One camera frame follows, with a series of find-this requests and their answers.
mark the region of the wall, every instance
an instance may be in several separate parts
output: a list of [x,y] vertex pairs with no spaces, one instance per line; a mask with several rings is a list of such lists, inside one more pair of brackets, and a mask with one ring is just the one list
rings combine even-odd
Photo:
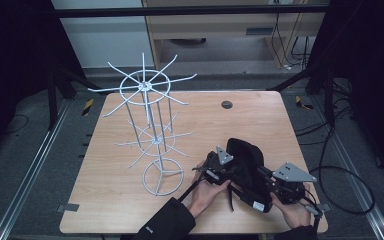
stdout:
[[[56,9],[142,7],[140,0],[52,0]],[[144,17],[61,19],[79,62],[87,75],[111,73],[116,67],[153,67]]]

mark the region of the black jacket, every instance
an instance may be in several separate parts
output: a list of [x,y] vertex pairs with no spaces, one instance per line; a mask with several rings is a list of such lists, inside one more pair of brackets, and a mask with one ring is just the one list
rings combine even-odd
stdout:
[[[195,227],[189,210],[171,198],[137,233],[132,240],[178,240]],[[299,227],[275,235],[275,240],[317,240],[313,227]]]

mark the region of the table top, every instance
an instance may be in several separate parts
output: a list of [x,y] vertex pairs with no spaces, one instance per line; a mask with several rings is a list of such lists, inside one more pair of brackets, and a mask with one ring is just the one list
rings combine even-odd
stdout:
[[[271,170],[287,161],[308,170],[278,92],[171,92],[170,97],[188,103],[181,105],[172,100],[168,104],[169,101],[163,99],[159,104],[162,125],[166,127],[170,119],[174,119],[169,128],[178,135],[176,138],[165,136],[171,151],[163,157],[177,161],[183,168],[184,180],[179,189],[167,196],[155,196],[145,189],[142,175],[148,164],[158,159],[148,156],[157,151],[153,150],[156,146],[151,146],[148,155],[129,167],[142,151],[137,144],[116,145],[137,141],[127,107],[137,129],[146,128],[147,122],[144,106],[124,105],[112,115],[98,120],[69,199],[69,203],[78,204],[79,208],[76,212],[65,211],[60,224],[63,233],[136,233],[170,197],[179,198],[188,189],[195,174],[192,168],[217,146],[225,149],[229,138],[258,146],[263,152],[265,166]],[[123,101],[118,93],[108,95],[102,115]],[[232,108],[223,108],[223,101],[230,101]],[[158,112],[153,112],[158,125],[161,122]],[[142,143],[142,149],[147,148],[145,145]],[[156,182],[159,172],[149,170],[146,176],[147,182],[149,179]],[[164,177],[161,190],[177,185],[179,179],[179,174]],[[311,192],[317,198],[313,186]],[[191,194],[183,201],[185,205],[190,202],[190,197]],[[222,193],[197,219],[191,233],[277,233],[289,230],[276,207],[269,213],[261,213],[235,195],[233,197],[234,212],[230,210],[227,193]],[[326,230],[327,222],[322,218],[318,231]]]

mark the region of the hand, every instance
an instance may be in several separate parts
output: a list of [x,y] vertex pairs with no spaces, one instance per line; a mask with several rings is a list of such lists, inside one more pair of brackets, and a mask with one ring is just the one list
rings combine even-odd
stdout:
[[[307,191],[310,191],[309,184],[304,183],[304,187]],[[284,205],[274,193],[270,193],[270,196],[273,199],[273,204],[283,213],[283,217],[291,229],[310,225],[311,214],[304,207],[304,205],[309,204],[307,201],[301,199],[299,203]]]
[[[197,167],[202,167],[205,163],[205,160],[198,164]],[[194,183],[198,180],[201,173],[196,171],[195,177],[192,180]],[[192,192],[192,202],[188,206],[189,211],[191,212],[194,218],[197,218],[205,211],[217,197],[219,193],[227,189],[227,186],[230,184],[230,180],[225,181],[222,185],[212,185],[207,180],[202,180],[199,182],[198,186]]]

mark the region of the person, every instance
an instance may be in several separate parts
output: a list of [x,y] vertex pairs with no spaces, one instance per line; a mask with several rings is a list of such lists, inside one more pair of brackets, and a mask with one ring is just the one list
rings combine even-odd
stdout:
[[[196,171],[192,182],[200,176]],[[227,189],[230,180],[222,185],[200,181],[192,192],[188,206],[171,198],[132,238],[132,240],[180,240],[195,227],[195,220],[214,202],[221,192]],[[317,233],[310,224],[311,214],[305,209],[307,204],[301,200],[296,204],[284,205],[274,193],[270,193],[273,205],[278,207],[291,230],[276,234],[275,240],[317,240]]]

